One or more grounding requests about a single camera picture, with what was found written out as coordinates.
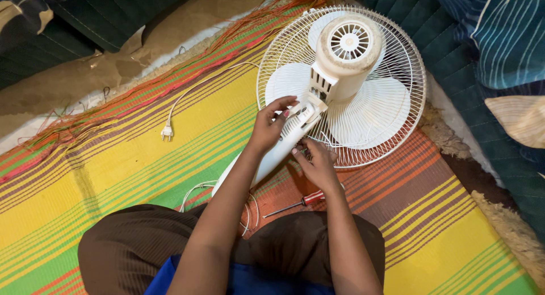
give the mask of striped mat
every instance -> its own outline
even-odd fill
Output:
[[[163,142],[172,103],[224,68],[260,62],[276,30],[321,5],[257,11],[204,54],[0,156],[0,294],[85,294],[76,252],[86,229],[134,204],[174,208],[195,184],[218,179],[251,134],[257,69],[243,65],[193,89],[174,110],[172,142]],[[339,178],[353,212],[386,239],[386,294],[538,293],[422,132]],[[287,161],[254,195],[263,215],[314,191]],[[188,206],[209,197],[195,192]]]

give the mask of fan guard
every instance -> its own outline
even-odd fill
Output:
[[[310,66],[316,58],[316,41],[314,41],[317,40],[316,33],[319,33],[334,18],[350,13],[363,14],[377,24],[383,33],[383,50],[364,85],[351,99],[352,102],[331,102],[329,109],[322,114],[320,122],[308,134],[309,138],[324,142],[328,149],[339,155],[336,168],[357,167],[375,162],[392,153],[416,128],[424,109],[426,74],[422,58],[409,36],[391,20],[364,8],[341,5],[318,10],[310,9],[282,29],[271,42],[263,56],[257,75],[259,109],[274,99],[270,97],[270,93],[265,95],[269,79],[286,87],[285,91],[275,93],[275,97],[300,94],[307,86],[308,75],[301,76],[300,83],[299,81],[288,83],[275,72],[285,65],[300,72],[310,72]],[[365,32],[362,30],[362,36],[357,34],[360,40],[359,45],[365,43]],[[341,58],[353,57],[346,53],[340,55]],[[406,88],[406,98],[400,99],[399,92],[388,92],[387,87]],[[389,104],[391,101],[389,98],[394,98],[392,96],[398,96],[397,102],[401,100],[403,104],[396,103],[395,106]],[[366,103],[368,106],[365,109],[368,110],[361,113],[362,106]],[[344,117],[335,114],[336,109],[339,108],[350,111],[350,107],[346,107],[350,104],[359,107],[359,114]],[[378,119],[373,117],[373,109],[386,110],[387,113],[380,113],[381,117]],[[353,135],[344,138],[343,132],[349,132],[351,125],[360,127],[363,125],[369,128],[366,134],[357,140],[354,140]]]

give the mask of white fan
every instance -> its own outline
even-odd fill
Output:
[[[304,135],[336,152],[337,168],[392,153],[422,114],[426,74],[417,48],[391,20],[359,7],[324,7],[282,29],[263,56],[258,107],[287,95],[301,103],[290,109],[281,138],[262,159],[252,186]]]

